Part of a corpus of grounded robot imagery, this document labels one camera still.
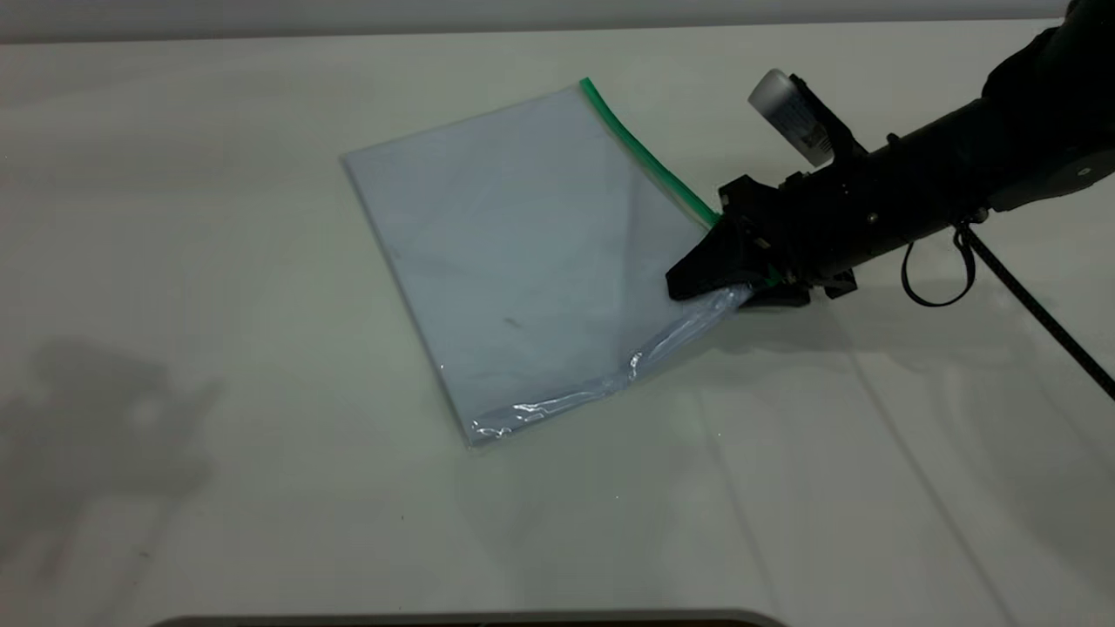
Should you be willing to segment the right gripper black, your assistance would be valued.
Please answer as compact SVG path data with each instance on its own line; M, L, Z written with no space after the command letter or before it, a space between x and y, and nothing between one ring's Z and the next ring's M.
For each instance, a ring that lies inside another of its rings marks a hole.
M748 288L740 308L803 308L809 288L851 293L856 267L917 239L917 163L905 155L833 163L780 185L744 175L720 193L720 221L666 271L673 301Z

